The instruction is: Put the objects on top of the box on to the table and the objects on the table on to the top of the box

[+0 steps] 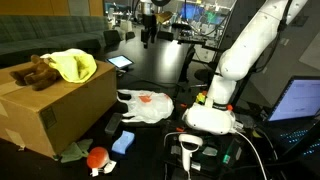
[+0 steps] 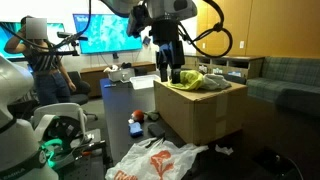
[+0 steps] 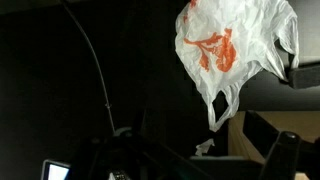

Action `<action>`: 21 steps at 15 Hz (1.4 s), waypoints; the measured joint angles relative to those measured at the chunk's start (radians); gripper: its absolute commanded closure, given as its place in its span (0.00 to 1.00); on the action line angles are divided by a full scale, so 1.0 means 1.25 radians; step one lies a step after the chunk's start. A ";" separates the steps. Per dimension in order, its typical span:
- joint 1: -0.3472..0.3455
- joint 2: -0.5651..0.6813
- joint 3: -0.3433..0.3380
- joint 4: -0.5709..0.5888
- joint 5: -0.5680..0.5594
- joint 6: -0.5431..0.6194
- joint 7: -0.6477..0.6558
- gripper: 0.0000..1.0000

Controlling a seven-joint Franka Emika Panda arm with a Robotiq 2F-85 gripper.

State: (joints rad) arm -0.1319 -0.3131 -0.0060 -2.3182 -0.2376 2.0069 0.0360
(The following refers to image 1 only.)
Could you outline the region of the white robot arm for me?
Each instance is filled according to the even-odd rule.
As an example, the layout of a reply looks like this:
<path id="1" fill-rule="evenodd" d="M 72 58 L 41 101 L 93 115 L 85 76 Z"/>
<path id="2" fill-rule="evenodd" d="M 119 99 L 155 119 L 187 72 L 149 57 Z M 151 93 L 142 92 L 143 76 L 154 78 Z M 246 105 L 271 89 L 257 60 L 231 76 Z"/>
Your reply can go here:
<path id="1" fill-rule="evenodd" d="M 308 0 L 265 0 L 232 46 L 220 57 L 205 105 L 226 105 L 235 86 L 249 72 L 261 53 L 289 25 Z"/>

